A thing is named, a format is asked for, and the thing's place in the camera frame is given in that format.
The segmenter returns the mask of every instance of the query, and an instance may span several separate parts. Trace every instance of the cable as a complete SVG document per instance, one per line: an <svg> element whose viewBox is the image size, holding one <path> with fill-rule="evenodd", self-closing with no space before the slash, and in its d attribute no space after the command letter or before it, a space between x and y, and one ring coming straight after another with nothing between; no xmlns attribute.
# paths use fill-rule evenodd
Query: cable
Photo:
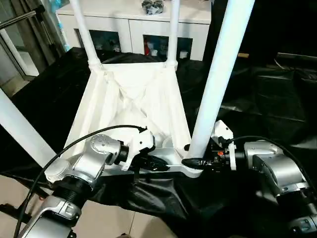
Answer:
<svg viewBox="0 0 317 238"><path fill-rule="evenodd" d="M20 179L20 180L27 181L27 182L34 182L33 179L28 179L28 178L24 178L21 176L11 175L11 174L7 174L7 173L3 173L3 172L1 172L0 175L11 178L11 179ZM47 182L37 182L37 184L42 185L42 186L48 185Z"/></svg>
<svg viewBox="0 0 317 238"><path fill-rule="evenodd" d="M300 171L302 172L302 174L304 175L306 181L308 182L308 184L310 185L310 187L313 189L315 195L317 195L317 190L312 182L312 180L310 179L310 177L308 176L307 172L305 171L302 163L299 161L299 159L296 158L296 156L294 154L292 154L285 146L275 142L274 140L268 139L266 137L263 136L257 136L257 135L245 135L245 136L240 136L240 137L236 137L233 139L229 139L226 140L225 143L230 144L231 142L234 141L238 141L238 140L265 140L267 142L270 142L274 145L276 145L277 147L281 148L284 152L286 152L286 154L296 163L296 165L298 166L298 168L300 169Z"/></svg>
<svg viewBox="0 0 317 238"><path fill-rule="evenodd" d="M277 66L279 66L281 69L285 69L283 66L281 66L277 61L276 59L274 59L275 63L277 64Z"/></svg>
<svg viewBox="0 0 317 238"><path fill-rule="evenodd" d="M33 191L36 187L37 182L39 181L40 177L42 176L42 174L44 174L45 170L58 158L60 157L66 150L68 150L69 148L71 148L72 146L74 146L75 144L79 143L82 140L85 140L93 135L96 135L98 133L107 131L107 130L112 130L112 129L117 129L117 128L135 128L138 129L140 132L145 131L146 129L140 127L140 126L136 126L136 125L114 125L114 126L109 126L100 130L96 130L95 132L92 132L88 135L85 135L77 140L75 140L74 142L70 143L69 145L67 145L62 151L60 151L59 153L57 153L40 171L39 175L36 177L36 179L34 180L28 195L26 196L25 200L23 201L23 207L21 209L20 215L18 217L18 221L16 223L16 227L15 227L15 231L14 231L14 236L13 238L17 238L20 232L20 228L21 228L21 224L22 224L22 219L26 210L26 207L33 195Z"/></svg>

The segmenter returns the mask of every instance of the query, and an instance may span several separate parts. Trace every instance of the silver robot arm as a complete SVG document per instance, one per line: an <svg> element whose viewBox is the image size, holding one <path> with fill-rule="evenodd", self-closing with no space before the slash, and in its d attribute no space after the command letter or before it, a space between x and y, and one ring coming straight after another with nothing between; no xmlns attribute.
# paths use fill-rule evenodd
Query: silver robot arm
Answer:
<svg viewBox="0 0 317 238"><path fill-rule="evenodd" d="M278 203L289 220L290 232L317 233L316 194L298 165L281 148L261 140L244 143L243 150L238 152L232 131L222 121L216 122L211 138L213 142L204 158L184 159L182 163L193 169L209 167L216 172L245 168L258 171L263 178L261 194L270 195Z"/></svg>
<svg viewBox="0 0 317 238"><path fill-rule="evenodd" d="M80 218L81 209L95 189L105 165L120 164L127 169L135 155L154 148L154 137L148 130L133 138L130 147L104 134L93 136L64 179L54 183L53 194L45 199L18 237L76 238L72 227Z"/></svg>
<svg viewBox="0 0 317 238"><path fill-rule="evenodd" d="M291 233L317 233L315 196L298 165L279 147L266 141L247 142L244 151L249 168L264 175L289 220Z"/></svg>

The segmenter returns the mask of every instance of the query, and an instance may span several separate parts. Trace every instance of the table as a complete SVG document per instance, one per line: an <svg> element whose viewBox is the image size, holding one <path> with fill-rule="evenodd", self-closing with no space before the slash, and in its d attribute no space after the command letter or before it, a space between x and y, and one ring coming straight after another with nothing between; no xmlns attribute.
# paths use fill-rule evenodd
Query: table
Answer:
<svg viewBox="0 0 317 238"><path fill-rule="evenodd" d="M104 63L162 61L159 57L137 54L104 51L97 54ZM208 71L208 63L179 61L176 74L191 132ZM84 50L72 48L12 98L55 151L64 146L89 75ZM299 135L309 141L310 134L316 134L315 114L307 115L316 86L311 80L298 78L294 87L293 78L292 70L251 67L247 61L237 60L218 118L236 136L255 134L293 144L292 152L317 184L316 147L307 149L303 143L296 144ZM41 168L1 127L0 137L1 159L5 160L0 174L23 183L33 181ZM41 186L50 187L44 177L40 182ZM179 237L210 237L212 232L222 232L227 237L283 233L285 224L278 208L255 196L258 186L257 175L252 171L228 174L206 171L197 179L178 173L140 175L137 181L130 175L113 176L99 180L97 192L90 200L161 217ZM10 207L5 211L12 216L16 212Z"/></svg>

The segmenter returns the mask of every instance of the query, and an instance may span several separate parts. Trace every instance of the cabinet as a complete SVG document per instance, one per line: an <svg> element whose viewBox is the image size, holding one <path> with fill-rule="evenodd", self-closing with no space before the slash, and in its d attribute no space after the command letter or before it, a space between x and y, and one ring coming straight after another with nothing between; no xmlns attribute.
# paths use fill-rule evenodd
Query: cabinet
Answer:
<svg viewBox="0 0 317 238"><path fill-rule="evenodd" d="M171 1L164 11L145 15L142 0L81 0L86 24L96 49L145 53L151 42L160 56L168 48ZM71 5L57 11L70 47L80 47L81 38ZM177 55L187 52L192 60L202 60L211 23L211 0L182 0L178 27Z"/></svg>
<svg viewBox="0 0 317 238"><path fill-rule="evenodd" d="M59 15L67 43L72 47L83 47L78 25L74 15ZM87 28L92 36L96 49L120 49L121 52L132 52L129 21L120 18L85 16Z"/></svg>

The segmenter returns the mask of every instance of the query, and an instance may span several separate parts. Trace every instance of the white pole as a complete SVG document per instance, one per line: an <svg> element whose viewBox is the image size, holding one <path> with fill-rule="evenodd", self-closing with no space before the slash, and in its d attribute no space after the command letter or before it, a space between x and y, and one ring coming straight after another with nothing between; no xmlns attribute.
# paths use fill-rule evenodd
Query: white pole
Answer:
<svg viewBox="0 0 317 238"><path fill-rule="evenodd" d="M168 52L167 64L177 66L177 33L178 33L178 18L179 18L180 0L172 0L172 9L170 11L169 23L169 38L168 38Z"/></svg>
<svg viewBox="0 0 317 238"><path fill-rule="evenodd" d="M80 32L80 36L81 36L81 39L83 40L84 47L88 56L88 64L90 67L101 67L102 64L100 62L100 59L97 56L97 53L93 44L93 40L91 39L91 35L89 33L89 30L87 29L80 4L78 0L70 0L70 4L73 7L77 24L78 24L78 29Z"/></svg>
<svg viewBox="0 0 317 238"><path fill-rule="evenodd" d="M186 158L206 151L255 0L229 0Z"/></svg>
<svg viewBox="0 0 317 238"><path fill-rule="evenodd" d="M0 124L41 167L44 167L56 155L1 89ZM45 174L59 179L68 167L67 161L58 160L47 169Z"/></svg>

